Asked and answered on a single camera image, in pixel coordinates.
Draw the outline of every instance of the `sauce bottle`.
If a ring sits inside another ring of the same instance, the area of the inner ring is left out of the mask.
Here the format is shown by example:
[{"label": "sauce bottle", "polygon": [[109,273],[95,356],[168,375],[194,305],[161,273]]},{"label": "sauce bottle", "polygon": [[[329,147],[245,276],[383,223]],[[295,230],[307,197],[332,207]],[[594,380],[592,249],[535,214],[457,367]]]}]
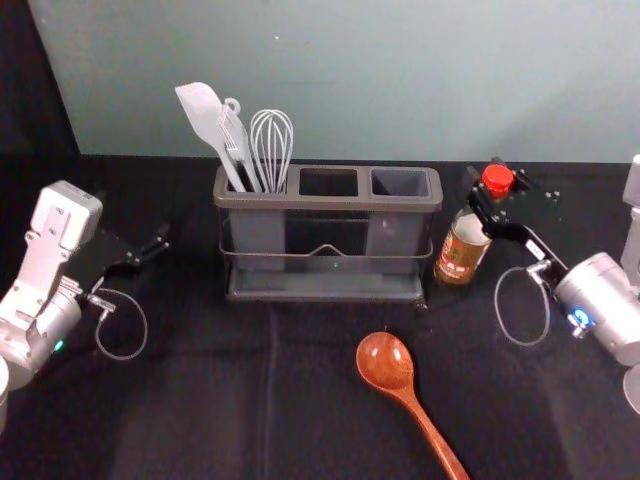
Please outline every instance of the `sauce bottle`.
[{"label": "sauce bottle", "polygon": [[[501,164],[489,165],[482,173],[482,182],[494,200],[508,195],[513,181],[513,172]],[[451,223],[433,269],[434,276],[447,285],[467,285],[490,244],[491,239],[482,232],[482,223],[466,205]]]}]

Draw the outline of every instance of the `black table surface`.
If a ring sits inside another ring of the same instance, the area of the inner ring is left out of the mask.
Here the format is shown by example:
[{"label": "black table surface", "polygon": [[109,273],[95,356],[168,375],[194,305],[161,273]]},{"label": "black table surface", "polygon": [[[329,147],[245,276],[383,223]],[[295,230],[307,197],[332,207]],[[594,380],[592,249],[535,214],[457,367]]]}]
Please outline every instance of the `black table surface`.
[{"label": "black table surface", "polygon": [[[445,194],[439,248],[463,202],[463,166],[428,165]],[[523,168],[561,192],[576,234],[562,241],[585,258],[620,257],[628,165]],[[97,353],[97,313],[88,311],[67,347],[10,395],[0,478],[445,478],[410,416],[358,377],[358,342],[384,328],[412,350],[420,399],[473,478],[640,478],[640,417],[624,399],[625,369],[594,339],[574,340],[557,312],[540,346],[513,346],[499,332],[496,280],[531,263],[517,246],[494,242],[468,288],[425,279],[430,310],[420,322],[402,305],[229,304],[215,169],[207,159],[2,159],[2,291],[17,274],[37,194],[58,179],[104,189],[102,226],[134,244],[171,220],[172,249],[132,287],[150,324],[141,357]],[[501,305],[514,334],[540,331],[542,301],[525,279],[505,284]],[[135,317],[109,325],[107,339],[139,340]]]}]

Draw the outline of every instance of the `led light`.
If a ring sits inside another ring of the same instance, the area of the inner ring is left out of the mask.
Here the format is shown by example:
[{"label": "led light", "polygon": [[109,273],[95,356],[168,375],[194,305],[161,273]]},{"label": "led light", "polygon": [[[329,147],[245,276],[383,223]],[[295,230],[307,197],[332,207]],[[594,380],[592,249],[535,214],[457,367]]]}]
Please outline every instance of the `led light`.
[{"label": "led light", "polygon": [[593,323],[591,321],[591,318],[589,318],[589,315],[587,315],[587,312],[579,308],[576,308],[573,311],[573,316],[576,317],[576,320],[578,320],[580,325],[582,325],[583,327],[587,325],[591,325]]}]

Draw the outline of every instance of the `whisk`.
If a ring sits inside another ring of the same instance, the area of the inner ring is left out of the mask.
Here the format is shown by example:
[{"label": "whisk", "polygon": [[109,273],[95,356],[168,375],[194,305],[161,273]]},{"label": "whisk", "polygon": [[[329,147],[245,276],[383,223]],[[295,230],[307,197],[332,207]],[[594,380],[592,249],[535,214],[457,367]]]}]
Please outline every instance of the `whisk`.
[{"label": "whisk", "polygon": [[251,119],[249,142],[264,190],[281,193],[293,152],[293,124],[286,113],[266,109]]}]

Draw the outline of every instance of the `gray utensil caddy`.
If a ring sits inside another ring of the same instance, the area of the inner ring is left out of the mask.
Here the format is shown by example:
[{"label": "gray utensil caddy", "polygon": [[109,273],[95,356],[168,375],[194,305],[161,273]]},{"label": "gray utensil caddy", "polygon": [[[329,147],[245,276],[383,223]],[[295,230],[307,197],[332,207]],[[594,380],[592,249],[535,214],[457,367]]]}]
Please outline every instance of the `gray utensil caddy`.
[{"label": "gray utensil caddy", "polygon": [[231,300],[398,301],[424,306],[442,206],[431,168],[291,165],[282,194],[213,188]]}]

